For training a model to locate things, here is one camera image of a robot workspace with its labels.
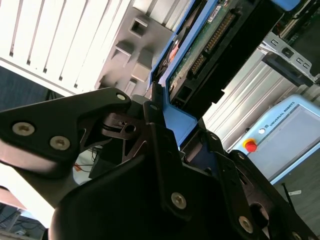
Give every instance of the circuit board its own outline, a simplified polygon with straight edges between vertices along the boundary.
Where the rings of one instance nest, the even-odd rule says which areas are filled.
[[[189,71],[194,75],[199,71],[203,62],[206,60],[206,56],[202,54],[202,52],[205,51],[209,54],[216,46],[220,37],[235,18],[235,15],[231,13],[230,10],[237,2],[238,0],[224,0],[216,6],[174,74],[171,76],[169,80],[171,90],[177,85],[178,80],[184,78]]]

